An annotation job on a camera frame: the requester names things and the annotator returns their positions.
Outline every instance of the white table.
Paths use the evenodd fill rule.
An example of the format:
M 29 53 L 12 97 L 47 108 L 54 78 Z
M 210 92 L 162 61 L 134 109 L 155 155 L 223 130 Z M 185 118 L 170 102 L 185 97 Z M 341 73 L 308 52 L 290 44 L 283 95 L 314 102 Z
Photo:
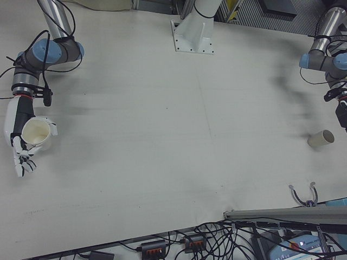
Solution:
M 1 259 L 185 228 L 225 210 L 296 206 L 288 184 L 303 199 L 311 181 L 321 201 L 346 196 L 336 102 L 324 102 L 327 86 L 299 76 L 311 38 L 216 23 L 214 56 L 176 53 L 170 20 L 178 17 L 69 6 L 86 55 L 71 73 L 47 73 L 51 107 L 35 100 L 59 136 L 21 179 L 0 135 Z M 2 1 L 0 22 L 4 70 L 5 56 L 47 26 L 32 0 Z M 8 73 L 0 96 L 11 83 Z M 322 129 L 336 142 L 315 151 L 306 138 Z

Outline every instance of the connector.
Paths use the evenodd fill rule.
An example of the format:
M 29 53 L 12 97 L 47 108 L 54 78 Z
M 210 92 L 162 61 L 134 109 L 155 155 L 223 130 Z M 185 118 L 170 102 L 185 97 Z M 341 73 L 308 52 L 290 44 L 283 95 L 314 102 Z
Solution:
M 141 244 L 142 260 L 164 259 L 166 255 L 165 240 L 153 241 Z
M 181 241 L 183 241 L 186 254 L 192 252 L 201 252 L 206 249 L 206 236 L 205 235 L 191 235 L 185 236 Z

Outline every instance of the mounting plate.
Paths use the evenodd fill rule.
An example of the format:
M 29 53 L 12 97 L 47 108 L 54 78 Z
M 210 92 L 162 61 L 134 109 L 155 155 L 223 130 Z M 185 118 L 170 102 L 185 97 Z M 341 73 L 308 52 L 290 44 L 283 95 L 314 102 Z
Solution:
M 178 27 L 179 23 L 175 23 L 174 20 L 171 20 L 171 30 L 173 35 L 173 42 L 175 44 L 175 49 L 178 52 L 183 53 L 199 53 L 199 54 L 209 54 L 214 55 L 215 50 L 212 45 L 211 38 L 208 37 L 202 37 L 200 39 L 200 43 L 198 45 L 198 48 L 195 46 L 197 44 L 194 44 L 193 42 L 190 42 L 184 38 L 183 35 L 178 35 L 176 33 L 176 28 Z

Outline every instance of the paper cup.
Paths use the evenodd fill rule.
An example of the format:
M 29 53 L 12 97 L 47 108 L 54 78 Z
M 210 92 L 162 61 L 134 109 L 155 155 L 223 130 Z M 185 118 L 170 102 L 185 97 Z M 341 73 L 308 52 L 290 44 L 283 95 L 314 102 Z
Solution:
M 42 147 L 41 150 L 47 150 L 50 147 L 50 127 L 49 124 L 39 118 L 29 119 L 22 130 L 22 139 L 36 147 Z
M 334 135 L 329 130 L 323 130 L 308 138 L 307 143 L 311 147 L 319 147 L 332 144 L 334 141 Z

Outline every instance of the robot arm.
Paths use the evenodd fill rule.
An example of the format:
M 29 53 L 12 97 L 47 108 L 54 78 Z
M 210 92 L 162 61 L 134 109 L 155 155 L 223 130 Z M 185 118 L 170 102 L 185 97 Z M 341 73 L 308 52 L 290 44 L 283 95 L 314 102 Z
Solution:
M 8 104 L 4 124 L 7 144 L 12 147 L 15 169 L 19 177 L 25 171 L 32 172 L 36 164 L 31 157 L 42 149 L 42 146 L 24 141 L 23 128 L 33 119 L 40 119 L 49 126 L 49 134 L 57 135 L 56 124 L 48 118 L 36 118 L 33 99 L 43 98 L 45 106 L 52 102 L 52 91 L 38 86 L 40 74 L 49 66 L 82 59 L 84 49 L 75 41 L 68 23 L 64 6 L 58 0 L 37 0 L 44 12 L 53 40 L 42 39 L 31 48 L 20 52 L 16 59 L 12 93 L 14 98 Z
M 347 130 L 347 53 L 335 57 L 327 55 L 327 47 L 338 27 L 347 19 L 347 0 L 336 0 L 326 12 L 318 35 L 315 36 L 310 51 L 301 57 L 299 66 L 325 72 L 330 90 L 325 101 L 338 100 L 336 115 L 340 125 Z

